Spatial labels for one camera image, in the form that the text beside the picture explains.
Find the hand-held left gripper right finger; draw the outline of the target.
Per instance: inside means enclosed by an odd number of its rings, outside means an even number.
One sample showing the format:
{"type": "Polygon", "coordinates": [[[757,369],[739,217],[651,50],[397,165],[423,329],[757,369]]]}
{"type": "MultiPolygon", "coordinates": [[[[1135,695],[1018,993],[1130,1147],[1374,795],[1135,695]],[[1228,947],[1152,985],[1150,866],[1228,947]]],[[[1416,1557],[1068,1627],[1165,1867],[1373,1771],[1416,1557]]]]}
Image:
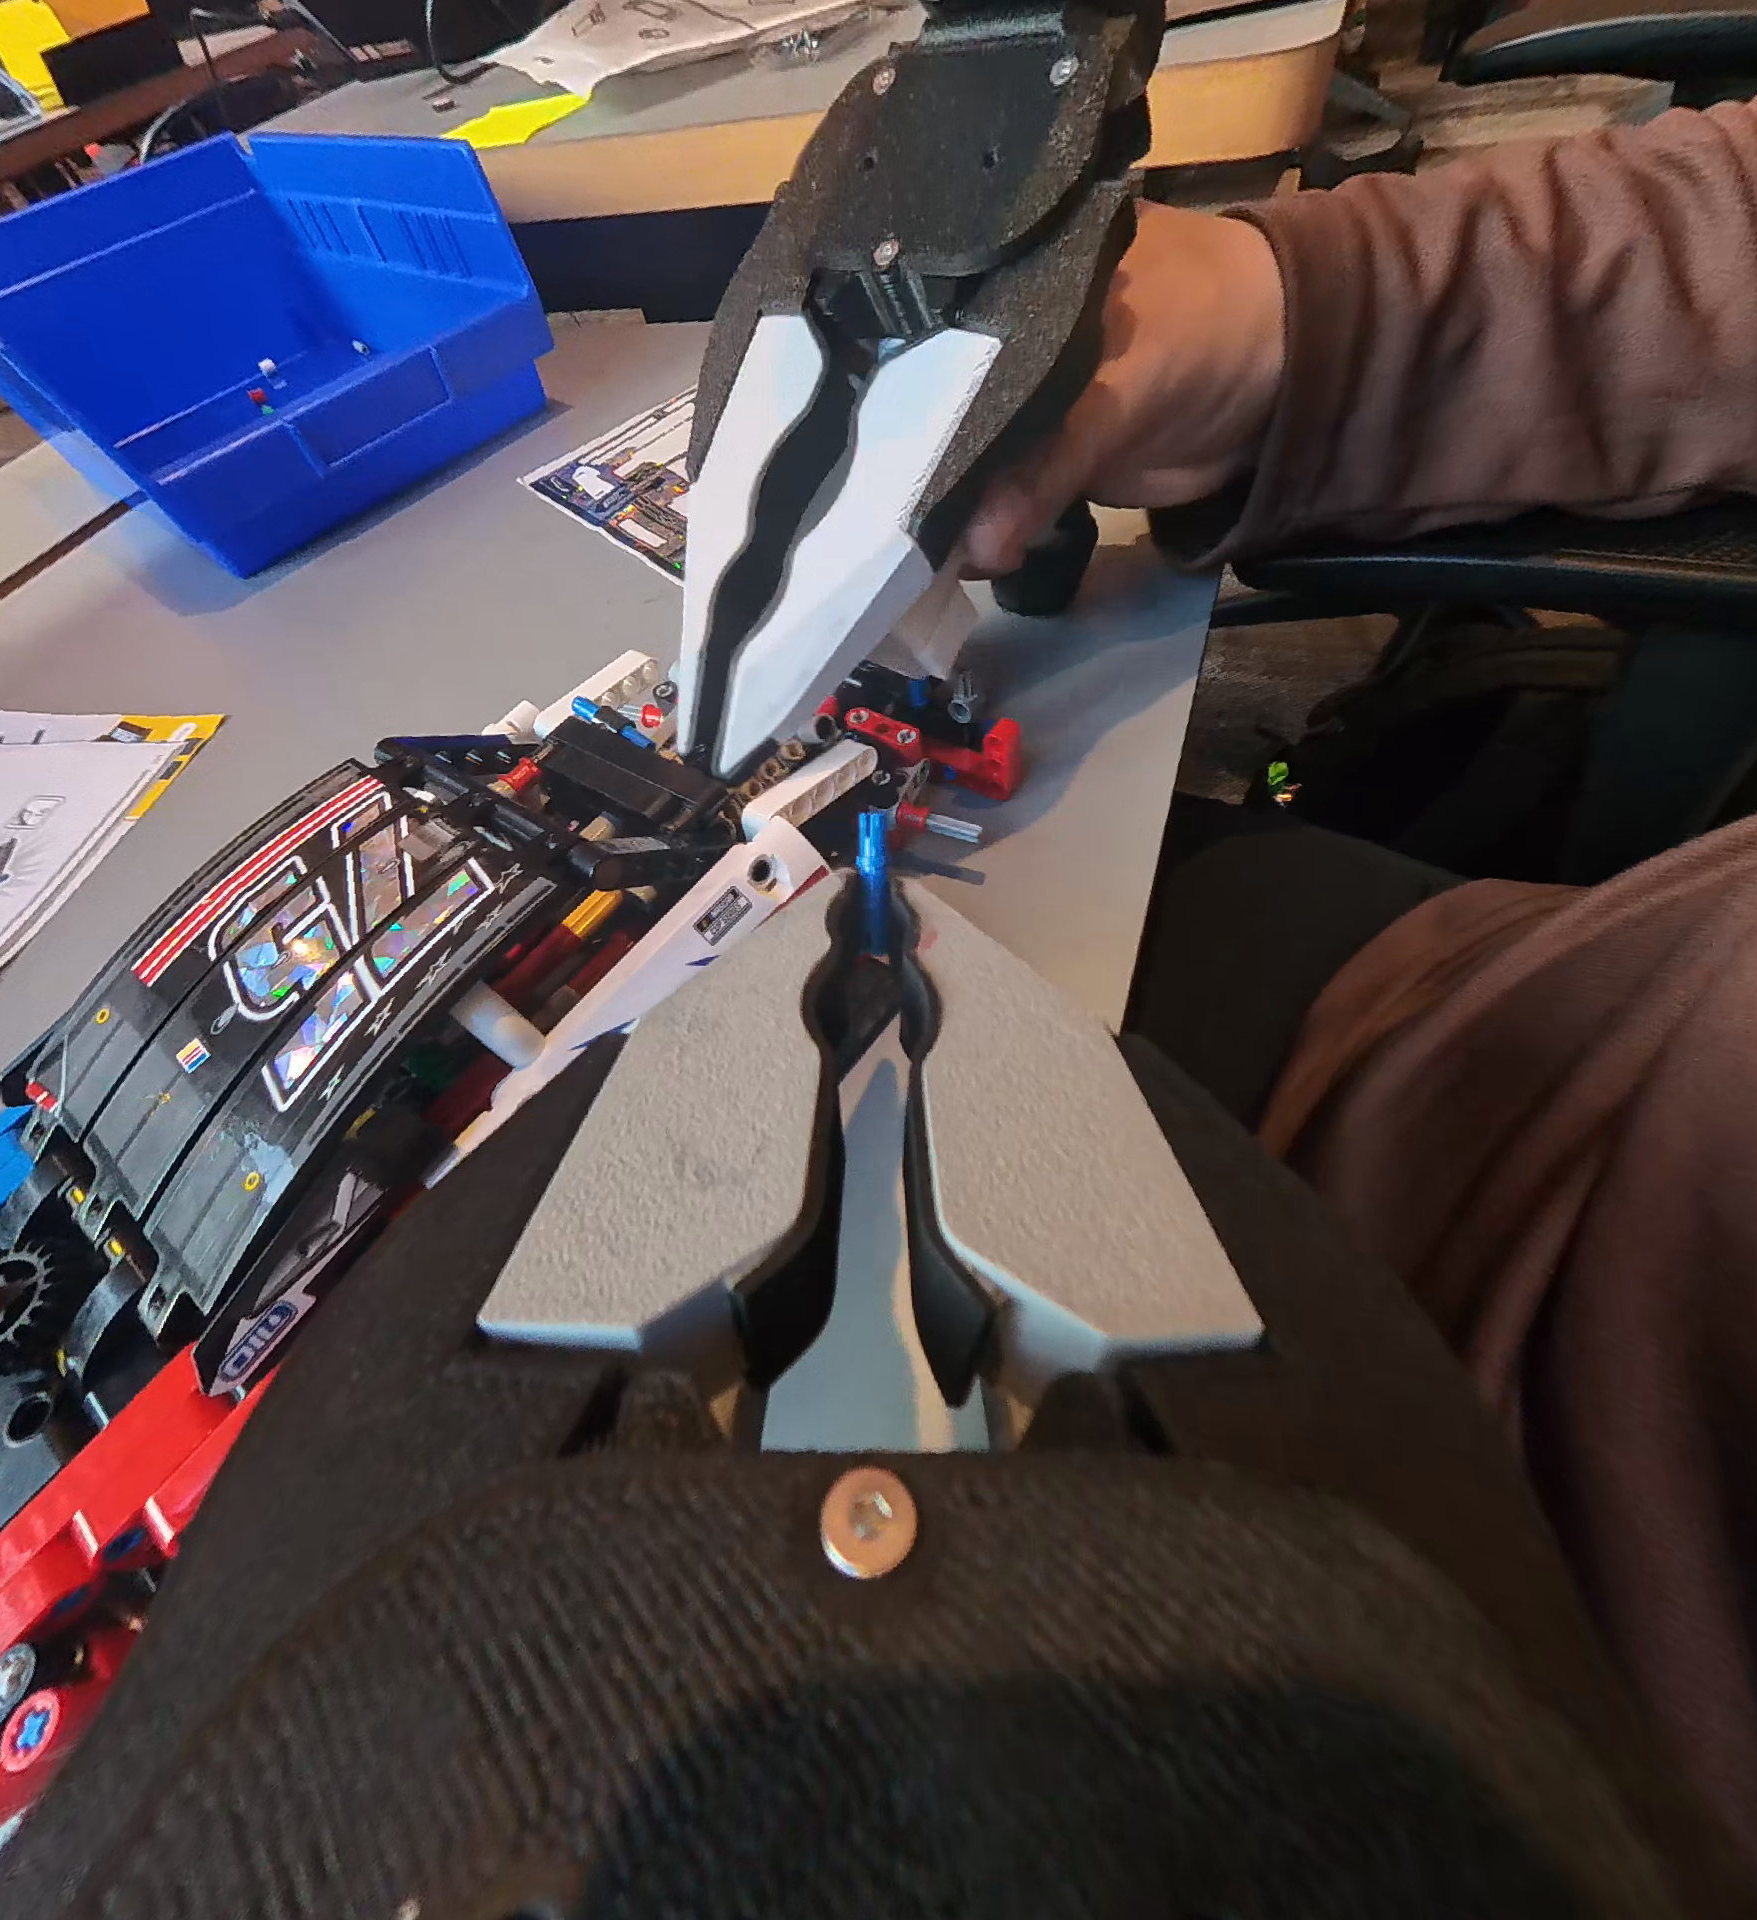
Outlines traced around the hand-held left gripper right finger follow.
{"type": "Polygon", "coordinates": [[[1256,1350],[1267,1325],[1100,1020],[913,880],[891,959],[908,1063],[915,1329],[941,1398],[1256,1350]]]}

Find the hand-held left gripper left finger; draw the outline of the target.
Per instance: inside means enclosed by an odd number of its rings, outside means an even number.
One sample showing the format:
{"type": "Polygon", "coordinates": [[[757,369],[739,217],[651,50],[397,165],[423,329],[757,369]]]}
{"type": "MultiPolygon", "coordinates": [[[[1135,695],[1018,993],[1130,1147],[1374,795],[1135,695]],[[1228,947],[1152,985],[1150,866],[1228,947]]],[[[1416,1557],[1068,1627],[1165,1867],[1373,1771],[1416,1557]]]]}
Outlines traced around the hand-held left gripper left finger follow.
{"type": "Polygon", "coordinates": [[[828,875],[651,1009],[478,1313],[492,1340],[765,1393],[834,1304],[842,1129],[818,996],[857,935],[828,875]]]}

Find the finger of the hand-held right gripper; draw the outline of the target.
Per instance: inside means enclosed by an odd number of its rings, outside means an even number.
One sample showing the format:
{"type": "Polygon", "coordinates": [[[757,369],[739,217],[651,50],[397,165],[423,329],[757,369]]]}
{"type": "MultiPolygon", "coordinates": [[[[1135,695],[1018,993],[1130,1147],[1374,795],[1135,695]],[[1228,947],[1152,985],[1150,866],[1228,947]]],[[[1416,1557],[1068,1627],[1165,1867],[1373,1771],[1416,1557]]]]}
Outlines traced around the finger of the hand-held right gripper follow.
{"type": "Polygon", "coordinates": [[[810,315],[766,315],[751,330],[688,493],[678,746],[693,758],[741,758],[733,680],[770,612],[795,528],[838,445],[834,370],[810,315]]]}
{"type": "Polygon", "coordinates": [[[766,742],[795,733],[845,669],[932,586],[938,565],[920,549],[915,519],[1000,344],[982,332],[938,330],[885,353],[867,375],[827,351],[837,454],[795,528],[770,612],[734,673],[733,742],[751,733],[758,740],[741,758],[713,758],[721,778],[734,778],[766,742]]]}

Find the toy brick race car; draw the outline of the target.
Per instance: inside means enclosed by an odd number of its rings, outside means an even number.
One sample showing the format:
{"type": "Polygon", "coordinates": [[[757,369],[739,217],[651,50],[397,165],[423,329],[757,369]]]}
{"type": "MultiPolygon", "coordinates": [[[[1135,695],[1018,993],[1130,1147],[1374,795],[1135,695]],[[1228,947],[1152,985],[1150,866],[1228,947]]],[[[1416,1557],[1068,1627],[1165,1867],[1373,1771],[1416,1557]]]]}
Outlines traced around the toy brick race car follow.
{"type": "Polygon", "coordinates": [[[847,862],[972,845],[1016,719],[868,661],[730,781],[627,652],[391,736],[247,828],[0,1078],[0,1832],[99,1715],[300,1329],[549,1040],[578,1053],[847,862]]]}

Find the grey desk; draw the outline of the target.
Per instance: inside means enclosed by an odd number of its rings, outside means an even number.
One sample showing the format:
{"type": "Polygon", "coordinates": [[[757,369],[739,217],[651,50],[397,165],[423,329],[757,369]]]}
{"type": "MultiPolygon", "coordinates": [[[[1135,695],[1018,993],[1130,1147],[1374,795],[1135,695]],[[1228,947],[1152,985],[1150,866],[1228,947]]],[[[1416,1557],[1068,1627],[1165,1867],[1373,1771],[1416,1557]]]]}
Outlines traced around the grey desk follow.
{"type": "MultiPolygon", "coordinates": [[[[521,478],[686,388],[703,327],[561,327],[551,408],[469,463],[255,580],[151,506],[52,552],[107,503],[52,450],[0,470],[0,708],[219,712],[148,820],[0,973],[0,1070],[138,924],[268,804],[384,736],[477,730],[640,648],[672,661],[678,592],[521,478]]],[[[1216,598],[1170,573],[1143,519],[1100,517],[1068,614],[977,592],[967,661],[1027,730],[1029,778],[986,825],[977,880],[926,888],[1114,1028],[1216,598]]]]}

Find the person's right hand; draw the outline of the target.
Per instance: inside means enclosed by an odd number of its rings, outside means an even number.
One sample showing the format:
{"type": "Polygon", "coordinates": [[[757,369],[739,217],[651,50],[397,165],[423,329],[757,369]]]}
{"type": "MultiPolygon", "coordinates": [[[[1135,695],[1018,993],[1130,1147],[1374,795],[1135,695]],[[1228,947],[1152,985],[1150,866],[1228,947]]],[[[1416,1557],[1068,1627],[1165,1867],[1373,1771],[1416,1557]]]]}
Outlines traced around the person's right hand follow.
{"type": "Polygon", "coordinates": [[[972,580],[1018,571],[1076,503],[1201,503],[1256,461],[1284,369],[1284,300],[1244,218],[1141,205],[1100,318],[1100,358],[1040,445],[988,484],[959,549],[972,580]]]}

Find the holographic sticker sheet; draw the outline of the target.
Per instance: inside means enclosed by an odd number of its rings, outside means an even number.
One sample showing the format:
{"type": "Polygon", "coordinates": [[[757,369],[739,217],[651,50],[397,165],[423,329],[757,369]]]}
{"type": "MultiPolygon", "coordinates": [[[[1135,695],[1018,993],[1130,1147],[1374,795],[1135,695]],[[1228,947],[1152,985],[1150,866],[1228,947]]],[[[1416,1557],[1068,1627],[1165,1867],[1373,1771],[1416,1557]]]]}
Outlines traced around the holographic sticker sheet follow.
{"type": "Polygon", "coordinates": [[[688,453],[696,393],[684,391],[538,466],[521,487],[653,573],[680,584],[688,545],[688,453]]]}

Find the wood edged grey table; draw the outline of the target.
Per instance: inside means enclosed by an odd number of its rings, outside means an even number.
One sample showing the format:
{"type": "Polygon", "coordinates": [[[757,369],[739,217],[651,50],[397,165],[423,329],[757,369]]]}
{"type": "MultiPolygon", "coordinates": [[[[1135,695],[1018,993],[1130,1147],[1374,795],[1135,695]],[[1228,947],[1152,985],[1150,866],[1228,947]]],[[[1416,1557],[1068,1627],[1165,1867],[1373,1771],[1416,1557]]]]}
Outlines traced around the wood edged grey table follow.
{"type": "MultiPolygon", "coordinates": [[[[1144,165],[1239,165],[1307,146],[1345,13],[1282,5],[1169,27],[1144,165]]],[[[477,157],[517,227],[765,205],[850,79],[920,25],[908,6],[852,22],[813,61],[726,57],[617,79],[526,143],[477,157]]]]}

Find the loose paper sheets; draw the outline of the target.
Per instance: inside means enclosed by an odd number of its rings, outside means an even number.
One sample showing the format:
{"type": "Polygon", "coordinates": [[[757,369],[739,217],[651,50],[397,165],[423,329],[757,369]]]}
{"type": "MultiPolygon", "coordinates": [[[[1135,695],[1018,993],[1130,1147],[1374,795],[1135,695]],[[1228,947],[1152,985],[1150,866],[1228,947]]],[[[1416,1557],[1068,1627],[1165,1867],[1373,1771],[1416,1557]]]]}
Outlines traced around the loose paper sheets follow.
{"type": "Polygon", "coordinates": [[[795,39],[887,22],[891,2],[570,2],[484,61],[572,95],[795,39]]]}

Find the yellow sticky note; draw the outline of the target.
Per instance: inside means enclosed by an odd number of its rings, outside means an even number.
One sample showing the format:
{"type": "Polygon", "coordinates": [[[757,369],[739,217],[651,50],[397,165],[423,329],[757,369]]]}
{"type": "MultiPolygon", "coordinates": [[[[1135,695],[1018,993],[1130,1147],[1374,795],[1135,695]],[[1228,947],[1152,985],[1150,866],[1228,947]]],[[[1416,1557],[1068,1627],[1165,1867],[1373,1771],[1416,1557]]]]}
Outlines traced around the yellow sticky note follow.
{"type": "Polygon", "coordinates": [[[541,95],[538,98],[484,108],[481,114],[442,131],[441,139],[462,143],[477,153],[515,149],[561,126],[590,102],[590,95],[541,95]]]}

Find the blue plastic bin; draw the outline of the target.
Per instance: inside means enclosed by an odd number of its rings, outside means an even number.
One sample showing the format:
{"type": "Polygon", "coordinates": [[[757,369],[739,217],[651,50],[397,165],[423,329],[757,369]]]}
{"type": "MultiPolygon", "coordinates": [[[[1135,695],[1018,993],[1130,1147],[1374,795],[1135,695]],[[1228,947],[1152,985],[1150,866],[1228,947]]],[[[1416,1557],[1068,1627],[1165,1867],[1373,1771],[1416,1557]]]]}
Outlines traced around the blue plastic bin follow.
{"type": "Polygon", "coordinates": [[[251,579],[545,408],[555,347],[477,155],[221,134],[0,218],[0,397],[251,579]],[[365,373],[260,417],[262,358],[365,373]]]}

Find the scattered small toy pieces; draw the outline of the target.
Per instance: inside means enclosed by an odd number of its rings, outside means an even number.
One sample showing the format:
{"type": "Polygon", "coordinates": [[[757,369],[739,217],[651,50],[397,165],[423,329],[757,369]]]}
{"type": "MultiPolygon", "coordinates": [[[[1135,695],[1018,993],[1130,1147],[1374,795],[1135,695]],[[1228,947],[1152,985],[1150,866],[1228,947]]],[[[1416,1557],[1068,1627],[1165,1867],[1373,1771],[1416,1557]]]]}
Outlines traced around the scattered small toy pieces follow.
{"type": "Polygon", "coordinates": [[[265,357],[247,386],[247,398],[262,419],[284,417],[312,406],[328,391],[358,379],[367,363],[369,348],[353,339],[321,341],[278,358],[265,357]]]}

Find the person's brown jacket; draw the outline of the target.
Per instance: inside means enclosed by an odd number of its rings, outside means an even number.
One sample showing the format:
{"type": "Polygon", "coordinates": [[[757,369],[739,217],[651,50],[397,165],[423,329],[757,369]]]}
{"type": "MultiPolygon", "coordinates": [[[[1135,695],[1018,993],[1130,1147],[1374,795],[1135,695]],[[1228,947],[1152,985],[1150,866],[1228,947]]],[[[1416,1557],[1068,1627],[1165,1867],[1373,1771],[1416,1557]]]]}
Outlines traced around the person's brown jacket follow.
{"type": "Polygon", "coordinates": [[[1461,1359],[1757,1880],[1757,815],[1421,902],[1258,1135],[1461,1359]]]}

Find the open instruction booklet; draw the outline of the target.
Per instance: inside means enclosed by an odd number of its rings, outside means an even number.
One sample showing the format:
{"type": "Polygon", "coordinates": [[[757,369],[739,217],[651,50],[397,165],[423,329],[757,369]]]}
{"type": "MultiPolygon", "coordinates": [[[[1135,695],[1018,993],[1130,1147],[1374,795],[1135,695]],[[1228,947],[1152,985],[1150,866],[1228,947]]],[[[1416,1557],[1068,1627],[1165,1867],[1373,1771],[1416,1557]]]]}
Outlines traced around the open instruction booklet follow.
{"type": "Polygon", "coordinates": [[[0,971],[221,724],[216,712],[0,710],[0,971]]]}

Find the yellow plastic object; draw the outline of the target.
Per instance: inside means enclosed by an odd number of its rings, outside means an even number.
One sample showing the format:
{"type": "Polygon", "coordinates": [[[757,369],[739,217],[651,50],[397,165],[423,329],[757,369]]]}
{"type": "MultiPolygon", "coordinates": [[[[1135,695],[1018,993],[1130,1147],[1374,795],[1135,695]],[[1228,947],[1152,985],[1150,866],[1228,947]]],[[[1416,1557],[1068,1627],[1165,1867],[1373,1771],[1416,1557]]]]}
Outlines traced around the yellow plastic object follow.
{"type": "Polygon", "coordinates": [[[144,2],[0,2],[0,64],[41,108],[63,108],[49,53],[148,15],[144,2]]]}

